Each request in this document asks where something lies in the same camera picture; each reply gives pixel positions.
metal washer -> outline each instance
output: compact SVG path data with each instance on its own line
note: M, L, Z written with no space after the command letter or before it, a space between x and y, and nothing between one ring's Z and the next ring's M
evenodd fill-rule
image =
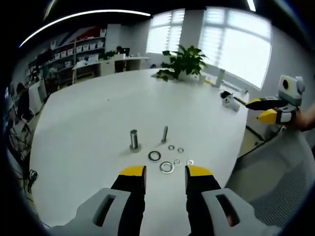
M158 155L157 159L153 159L153 158L151 157L151 154L152 154L152 153L156 153L156 154ZM153 162L158 162L158 161L160 161L160 159L161 159L161 153L158 152L158 151L151 151L151 152L149 153L149 155L148 155L148 159L149 159L150 161L153 161Z
M174 165L175 165L175 166L179 166L180 164L181 164L181 161L180 161L180 160L176 159L176 160L174 161Z
M163 166L165 166L165 165L166 165L166 166L170 166L171 169L170 169L169 171L164 170L164 169L163 169ZM170 174L170 173L173 172L174 166L173 166L173 164L170 163L169 161L163 161L163 162L160 164L159 169L161 170L161 172L162 172L163 174Z
M189 165L189 166L190 166L190 165L193 165L193 160L188 160L188 161L187 161L187 165Z

robotic arm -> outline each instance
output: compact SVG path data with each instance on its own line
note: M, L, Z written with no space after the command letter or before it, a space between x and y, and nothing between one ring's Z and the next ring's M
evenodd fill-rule
M284 124L290 122L302 103L305 85L302 77L282 75L279 92L276 97L254 99L246 107L255 111L264 111L257 119L262 123Z

desk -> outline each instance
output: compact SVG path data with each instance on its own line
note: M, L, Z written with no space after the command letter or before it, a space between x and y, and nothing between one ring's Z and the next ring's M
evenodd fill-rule
M141 235L188 235L185 163L209 168L221 187L232 173L245 131L247 109L222 105L220 90L208 84L165 82L151 77L158 69L94 78L53 93L35 130L30 168L38 172L32 195L40 219L63 225L84 201L111 187L119 171L147 166L146 209ZM248 101L248 94L243 97ZM167 143L160 144L168 126ZM142 146L131 153L130 130ZM183 153L168 150L182 147ZM180 159L173 173L148 160Z
M127 66L129 68L129 70L140 70L141 69L141 61L144 60L149 60L150 58L147 57L128 57L125 58L125 61L127 61ZM95 61L95 62L88 62L86 64L80 64L80 62L76 63L76 65L73 67L72 71L73 71L73 75L72 75L72 84L74 84L77 80L77 69L80 68L84 68L87 66L92 66L92 65L98 65L100 67L99 71L100 71L100 75L104 76L107 74L103 74L102 73L102 64L107 64L107 63L114 63L115 61L120 61L121 59L110 59L110 60L99 60L99 61Z
M42 100L47 96L44 80L29 87L30 109L37 114L43 106Z

ceiling light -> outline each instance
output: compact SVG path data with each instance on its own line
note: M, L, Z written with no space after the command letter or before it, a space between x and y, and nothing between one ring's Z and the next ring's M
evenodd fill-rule
M256 11L254 1L253 0L247 0L248 6L250 7L251 11Z
M27 37L27 39L25 39L21 45L19 46L19 48L25 44L27 41L30 40L30 38L34 37L36 34L38 34L39 32L41 32L42 30L60 22L60 21L64 21L66 19L69 19L71 17L76 17L76 16L82 16L82 15L87 15L87 14L92 14L92 13L103 13L103 12L120 12L120 13L131 13L131 14L137 14L137 15L143 15L143 16L151 16L151 14L148 14L148 13L143 13L143 12L139 12L139 11L129 11L129 10L94 10L94 11L85 11L85 12L80 12L80 13L76 13L76 14L73 14L73 15L70 15L70 16L65 16L65 17L62 17L58 20L55 20L45 26L43 26L42 28L36 30L34 33L32 33L29 37Z

person's hand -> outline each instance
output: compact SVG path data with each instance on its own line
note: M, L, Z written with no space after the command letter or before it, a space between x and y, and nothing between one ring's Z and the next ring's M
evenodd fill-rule
M307 126L307 117L298 108L294 118L288 123L287 127L291 129L304 130Z

